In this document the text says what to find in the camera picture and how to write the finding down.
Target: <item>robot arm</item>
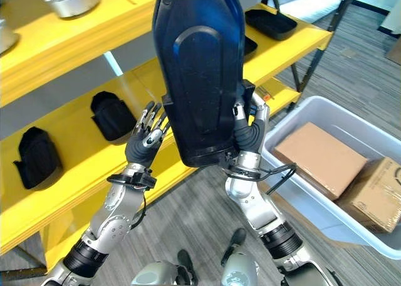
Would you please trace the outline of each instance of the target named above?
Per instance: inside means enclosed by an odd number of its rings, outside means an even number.
[[[150,176],[149,167],[169,129],[168,123],[162,127],[165,114],[154,124],[160,109],[160,104],[154,106],[151,102],[143,110],[125,149],[128,165],[121,174],[107,179],[112,187],[104,205],[93,216],[90,226],[68,255],[52,269],[42,286],[91,285],[108,254],[142,220],[146,203],[137,222],[134,216],[145,202],[144,192],[155,185],[156,179]]]
[[[300,239],[271,197],[258,189],[257,181],[265,179],[268,175],[287,171],[282,181],[272,188],[274,191],[295,172],[295,164],[261,173],[259,149],[263,136],[260,136],[260,133],[264,135],[268,107],[264,102],[261,103],[255,94],[253,103],[257,104],[257,108],[251,126],[247,125],[243,105],[236,103],[233,108],[234,136],[240,152],[236,162],[230,167],[226,192],[241,208],[250,226],[268,249],[275,266],[284,275],[281,285],[340,286],[341,283],[335,274],[322,266],[323,261]],[[228,276],[223,276],[222,285],[229,285],[225,283]]]

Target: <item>cable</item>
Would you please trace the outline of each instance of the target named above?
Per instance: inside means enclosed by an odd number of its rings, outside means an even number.
[[[134,228],[136,228],[137,226],[139,226],[139,224],[142,222],[143,218],[145,217],[145,212],[146,212],[146,198],[145,198],[145,192],[143,193],[143,209],[142,209],[142,214],[140,215],[139,219],[137,220],[137,222],[135,222],[132,226],[131,226],[131,230],[133,230]]]
[[[277,173],[281,173],[283,171],[289,170],[289,172],[287,172],[287,174],[285,176],[281,177],[280,181],[278,181],[273,187],[271,187],[266,192],[267,195],[270,195],[272,192],[276,191],[277,188],[280,187],[285,181],[287,181],[289,178],[291,178],[294,175],[294,173],[296,172],[296,163],[285,164],[283,166],[277,167],[272,170],[266,170],[263,168],[259,168],[259,170],[265,172],[266,174],[260,178],[244,178],[242,176],[232,175],[230,173],[227,173],[227,176],[229,178],[237,178],[239,180],[244,180],[244,181],[263,181],[271,175],[275,175]]]
[[[287,181],[289,178],[291,178],[294,173],[296,172],[296,168],[291,169],[289,172],[287,172],[287,174],[285,176],[281,177],[281,180],[278,181],[273,187],[271,187],[266,194],[270,195],[272,194],[274,191],[277,190],[278,187],[280,187],[282,184],[284,184],[285,181]]]

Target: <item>floor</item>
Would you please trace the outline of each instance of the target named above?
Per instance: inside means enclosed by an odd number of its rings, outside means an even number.
[[[376,31],[384,17],[350,6],[327,49],[303,98],[321,95],[401,138],[401,68],[385,58],[395,39]],[[317,22],[327,26],[328,18]],[[312,56],[298,63],[305,71]],[[291,71],[279,78],[292,83]],[[272,125],[285,116],[281,112]],[[215,166],[198,170],[171,192],[152,204],[145,220],[113,252],[95,278],[94,285],[130,285],[144,265],[155,260],[175,261],[186,248],[194,259],[200,285],[219,285],[220,258],[237,227],[246,227],[246,248],[260,264],[260,285],[280,285],[262,243],[253,235],[237,207],[226,196],[223,172]],[[346,286],[401,285],[401,261],[387,259],[370,247],[333,243],[276,197],[298,233],[326,260]],[[23,247],[43,258],[39,238],[34,235]],[[14,252],[0,258],[0,268],[27,264]],[[43,278],[3,283],[5,286],[39,285]]]

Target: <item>brown cardboard box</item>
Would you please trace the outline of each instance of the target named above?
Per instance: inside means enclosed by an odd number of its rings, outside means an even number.
[[[367,159],[308,122],[276,146],[281,161],[295,162],[297,174],[330,200],[336,200],[358,175]]]
[[[401,217],[401,165],[387,157],[371,162],[337,204],[369,230],[392,232]]]

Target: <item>gray plastic bin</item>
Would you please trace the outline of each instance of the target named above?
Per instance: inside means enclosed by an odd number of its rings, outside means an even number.
[[[283,165],[271,154],[273,148],[309,121],[368,159],[388,156],[401,164],[400,140],[330,100],[312,96],[300,103],[266,135],[262,157],[268,168]],[[266,181],[272,185],[279,179],[280,176],[271,176]],[[372,233],[297,174],[277,191],[328,238],[369,245],[388,258],[401,260],[401,223],[392,233]]]

